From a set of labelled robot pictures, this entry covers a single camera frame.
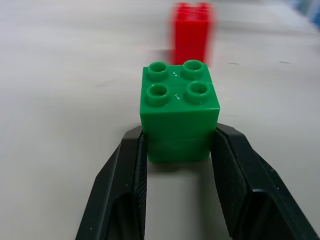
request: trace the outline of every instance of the red lego brick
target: red lego brick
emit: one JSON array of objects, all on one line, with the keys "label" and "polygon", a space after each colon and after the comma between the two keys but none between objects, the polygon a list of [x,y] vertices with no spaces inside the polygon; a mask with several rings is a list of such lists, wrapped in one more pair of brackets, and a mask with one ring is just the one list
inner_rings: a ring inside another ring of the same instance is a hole
[{"label": "red lego brick", "polygon": [[211,31],[216,31],[216,16],[210,3],[178,3],[173,15],[173,64],[191,59],[208,63]]}]

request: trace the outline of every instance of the green lego brick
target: green lego brick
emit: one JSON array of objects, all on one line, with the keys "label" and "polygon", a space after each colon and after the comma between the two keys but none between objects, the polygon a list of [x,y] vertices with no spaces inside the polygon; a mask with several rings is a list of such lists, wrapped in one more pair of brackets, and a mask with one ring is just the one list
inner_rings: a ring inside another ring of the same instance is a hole
[{"label": "green lego brick", "polygon": [[142,88],[147,88],[155,83],[180,86],[187,85],[192,81],[212,83],[206,64],[198,60],[189,60],[183,65],[171,66],[164,62],[154,62],[144,67],[142,71]]},{"label": "green lego brick", "polygon": [[216,130],[219,111],[211,83],[155,83],[141,89],[140,118],[148,141],[208,139]]},{"label": "green lego brick", "polygon": [[150,162],[194,162],[207,160],[210,144],[207,139],[184,139],[148,142]]}]

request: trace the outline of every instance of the gray surface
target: gray surface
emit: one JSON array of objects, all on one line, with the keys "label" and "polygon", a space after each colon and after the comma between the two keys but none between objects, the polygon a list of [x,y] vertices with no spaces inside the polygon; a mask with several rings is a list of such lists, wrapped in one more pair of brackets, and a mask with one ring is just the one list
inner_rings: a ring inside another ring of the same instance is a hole
[{"label": "gray surface", "polygon": [[[168,52],[172,1],[0,4],[0,239],[71,240],[95,176],[140,122],[142,67]],[[320,233],[319,34],[281,3],[216,7],[219,121]],[[209,162],[148,172],[146,239],[228,239]]]}]

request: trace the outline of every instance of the green duplo block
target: green duplo block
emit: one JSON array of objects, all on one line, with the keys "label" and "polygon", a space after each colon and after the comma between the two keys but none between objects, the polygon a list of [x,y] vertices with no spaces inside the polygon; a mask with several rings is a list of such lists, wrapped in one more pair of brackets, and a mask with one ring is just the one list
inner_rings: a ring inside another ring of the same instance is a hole
[{"label": "green duplo block", "polygon": [[207,139],[148,142],[150,162],[194,162],[207,160],[210,145]]},{"label": "green duplo block", "polygon": [[208,158],[219,111],[206,64],[154,62],[143,68],[140,118],[151,162]]}]

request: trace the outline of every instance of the lego stud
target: lego stud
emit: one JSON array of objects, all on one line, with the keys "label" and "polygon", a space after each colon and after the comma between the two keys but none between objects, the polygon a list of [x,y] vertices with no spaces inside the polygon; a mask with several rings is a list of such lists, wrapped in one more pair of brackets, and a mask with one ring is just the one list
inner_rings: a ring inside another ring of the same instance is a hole
[{"label": "lego stud", "polygon": [[183,64],[182,75],[189,80],[196,80],[204,73],[204,64],[198,60],[189,60]]},{"label": "lego stud", "polygon": [[170,92],[168,87],[162,83],[155,83],[146,90],[146,100],[149,105],[160,107],[170,100]]},{"label": "lego stud", "polygon": [[194,81],[186,86],[186,98],[193,104],[202,104],[210,97],[210,89],[206,83]]},{"label": "lego stud", "polygon": [[148,74],[152,81],[161,82],[169,75],[168,65],[160,61],[151,63],[148,67]]}]

